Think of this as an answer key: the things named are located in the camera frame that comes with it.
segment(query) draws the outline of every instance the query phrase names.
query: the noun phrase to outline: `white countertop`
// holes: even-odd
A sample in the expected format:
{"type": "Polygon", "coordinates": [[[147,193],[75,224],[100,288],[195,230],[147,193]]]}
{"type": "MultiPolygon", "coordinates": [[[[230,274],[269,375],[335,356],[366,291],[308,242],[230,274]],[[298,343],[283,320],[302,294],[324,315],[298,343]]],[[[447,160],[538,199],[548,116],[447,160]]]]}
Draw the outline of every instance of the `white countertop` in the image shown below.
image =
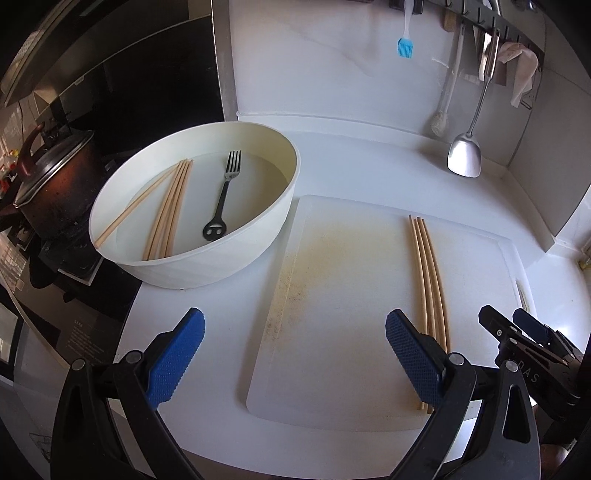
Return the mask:
{"type": "MultiPolygon", "coordinates": [[[[273,475],[371,478],[389,475],[418,435],[306,429],[262,420],[246,409],[294,206],[306,194],[397,207],[512,239],[527,269],[539,319],[584,349],[591,307],[583,276],[573,261],[544,255],[501,179],[465,179],[449,173],[436,158],[390,144],[286,135],[300,150],[301,174],[275,242],[251,265],[216,284],[180,291],[143,284],[124,328],[116,361],[129,350],[144,350],[190,307],[205,314],[205,339],[172,399],[159,407],[183,449],[273,475]]],[[[472,425],[465,422],[451,457],[461,455],[472,425]]]]}

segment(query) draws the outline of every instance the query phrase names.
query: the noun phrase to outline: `screw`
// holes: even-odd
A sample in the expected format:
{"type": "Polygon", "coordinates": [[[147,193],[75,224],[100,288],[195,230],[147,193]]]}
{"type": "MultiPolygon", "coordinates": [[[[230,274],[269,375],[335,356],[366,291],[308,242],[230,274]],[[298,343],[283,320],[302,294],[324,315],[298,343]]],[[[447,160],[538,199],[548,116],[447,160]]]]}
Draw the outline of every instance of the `screw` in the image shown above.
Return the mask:
{"type": "Polygon", "coordinates": [[[513,360],[507,360],[505,366],[510,372],[517,372],[519,370],[519,367],[513,360]]]}
{"type": "Polygon", "coordinates": [[[78,360],[74,360],[72,362],[72,370],[74,371],[80,371],[84,368],[84,366],[86,365],[86,362],[84,360],[82,360],[82,358],[79,358],[78,360]]]}
{"type": "Polygon", "coordinates": [[[142,359],[142,352],[133,350],[125,355],[125,361],[129,364],[136,364],[142,359]]]}
{"type": "Polygon", "coordinates": [[[452,353],[449,356],[449,361],[454,365],[460,366],[464,364],[464,357],[462,357],[459,353],[452,353]]]}

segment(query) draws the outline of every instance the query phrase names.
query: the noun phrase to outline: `lid handle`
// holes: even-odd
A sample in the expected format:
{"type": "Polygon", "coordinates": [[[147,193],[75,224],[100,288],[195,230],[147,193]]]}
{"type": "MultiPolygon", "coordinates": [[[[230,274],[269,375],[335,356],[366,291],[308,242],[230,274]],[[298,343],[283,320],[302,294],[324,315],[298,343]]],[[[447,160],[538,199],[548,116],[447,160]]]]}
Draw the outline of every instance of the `lid handle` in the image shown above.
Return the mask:
{"type": "Polygon", "coordinates": [[[35,164],[31,158],[31,147],[33,146],[33,142],[37,138],[37,135],[43,130],[45,127],[45,122],[42,122],[40,125],[35,127],[27,139],[22,143],[21,152],[18,154],[18,161],[17,161],[17,173],[20,176],[21,180],[24,180],[26,177],[31,175],[33,171],[33,167],[35,164]]]}

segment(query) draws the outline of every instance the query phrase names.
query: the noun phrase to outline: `pot lid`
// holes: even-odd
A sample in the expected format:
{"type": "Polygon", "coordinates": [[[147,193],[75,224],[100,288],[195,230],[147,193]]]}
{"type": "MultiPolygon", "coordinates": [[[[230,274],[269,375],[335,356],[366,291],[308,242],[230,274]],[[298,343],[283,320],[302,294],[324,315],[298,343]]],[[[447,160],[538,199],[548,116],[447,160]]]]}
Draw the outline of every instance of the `pot lid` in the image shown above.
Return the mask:
{"type": "Polygon", "coordinates": [[[94,134],[92,130],[75,132],[49,149],[37,161],[31,174],[22,179],[14,206],[19,208],[29,203],[41,187],[68,163],[92,139],[94,134]]]}

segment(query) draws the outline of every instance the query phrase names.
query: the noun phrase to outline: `white brush handle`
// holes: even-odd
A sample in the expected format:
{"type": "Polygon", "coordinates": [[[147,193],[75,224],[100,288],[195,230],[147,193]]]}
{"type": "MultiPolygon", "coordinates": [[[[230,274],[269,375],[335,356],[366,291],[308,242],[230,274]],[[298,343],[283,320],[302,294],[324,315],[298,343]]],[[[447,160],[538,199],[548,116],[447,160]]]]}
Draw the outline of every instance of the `white brush handle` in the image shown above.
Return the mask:
{"type": "Polygon", "coordinates": [[[452,78],[450,80],[449,91],[447,93],[447,99],[443,106],[443,113],[447,113],[449,105],[452,102],[453,89],[456,87],[457,74],[460,70],[460,61],[462,60],[462,50],[464,49],[464,33],[466,26],[464,23],[460,25],[460,32],[457,37],[457,49],[456,49],[456,60],[453,64],[452,78]]]}
{"type": "Polygon", "coordinates": [[[403,38],[410,39],[410,33],[408,27],[410,26],[410,18],[413,15],[414,0],[404,0],[404,33],[403,38]]]}

